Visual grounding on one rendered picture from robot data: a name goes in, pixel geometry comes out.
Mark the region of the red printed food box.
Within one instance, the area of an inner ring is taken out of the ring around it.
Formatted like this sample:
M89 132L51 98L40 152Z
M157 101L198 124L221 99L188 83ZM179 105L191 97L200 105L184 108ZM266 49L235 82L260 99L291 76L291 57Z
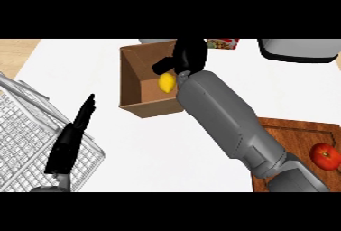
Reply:
M210 49L235 50L240 39L209 39L207 44Z

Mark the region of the yellow lemon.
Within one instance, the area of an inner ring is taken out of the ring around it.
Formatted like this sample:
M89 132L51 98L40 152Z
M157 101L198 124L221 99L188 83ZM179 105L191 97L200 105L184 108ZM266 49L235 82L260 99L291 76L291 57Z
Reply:
M159 87L164 93L170 93L176 87L176 78L170 73L164 73L159 79Z

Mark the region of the grey appliance with black rim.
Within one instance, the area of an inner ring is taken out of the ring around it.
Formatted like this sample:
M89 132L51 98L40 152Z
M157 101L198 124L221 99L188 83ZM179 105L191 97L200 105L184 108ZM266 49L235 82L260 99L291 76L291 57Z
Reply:
M341 39L259 39L262 55L269 60L330 63L341 52Z

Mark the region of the brown wooden cutting board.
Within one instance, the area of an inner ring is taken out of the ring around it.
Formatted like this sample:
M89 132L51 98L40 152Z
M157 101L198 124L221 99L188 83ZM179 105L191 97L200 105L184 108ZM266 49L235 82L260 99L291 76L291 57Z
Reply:
M341 192L341 167L333 171L325 171L314 163L309 156L311 149L318 143L330 144L341 152L341 126L274 118L260 118L259 121L285 150L297 156L321 178L330 191ZM253 191L296 191L296 183L309 185L300 170L288 170L266 179L253 177Z

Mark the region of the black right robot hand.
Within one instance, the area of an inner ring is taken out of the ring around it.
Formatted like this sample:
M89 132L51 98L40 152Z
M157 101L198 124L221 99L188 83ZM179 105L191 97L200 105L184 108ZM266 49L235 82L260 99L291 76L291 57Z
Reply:
M161 75L175 69L175 73L184 71L197 73L204 70L209 56L209 45L203 39L178 39L173 54L161 59L153 66L153 71Z

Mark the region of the red tomato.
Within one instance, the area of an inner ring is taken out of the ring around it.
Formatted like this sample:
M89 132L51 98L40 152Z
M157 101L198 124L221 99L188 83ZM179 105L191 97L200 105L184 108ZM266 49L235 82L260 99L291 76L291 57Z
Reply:
M316 143L311 148L309 156L325 171L334 171L341 165L341 153L328 143Z

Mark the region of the brown cardboard box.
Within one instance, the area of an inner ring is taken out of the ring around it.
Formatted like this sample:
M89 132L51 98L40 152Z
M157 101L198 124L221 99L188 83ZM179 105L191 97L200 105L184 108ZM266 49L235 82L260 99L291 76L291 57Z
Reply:
M141 118L179 113L178 89L164 93L153 65L173 54L175 41L120 48L120 108Z

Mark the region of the grey curved object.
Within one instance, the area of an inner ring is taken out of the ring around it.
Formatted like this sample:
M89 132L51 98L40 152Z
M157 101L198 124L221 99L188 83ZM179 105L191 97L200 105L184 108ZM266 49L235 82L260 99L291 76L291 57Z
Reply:
M148 43L157 43L157 42L170 42L175 41L175 39L139 39L142 44Z

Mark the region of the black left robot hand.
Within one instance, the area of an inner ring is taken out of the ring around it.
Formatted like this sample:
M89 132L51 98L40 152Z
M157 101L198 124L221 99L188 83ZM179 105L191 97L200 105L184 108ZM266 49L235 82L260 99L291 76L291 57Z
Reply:
M80 144L85 131L89 126L89 120L95 112L95 95L89 96L73 123L70 123L54 144L48 157L46 174L70 174L76 164Z

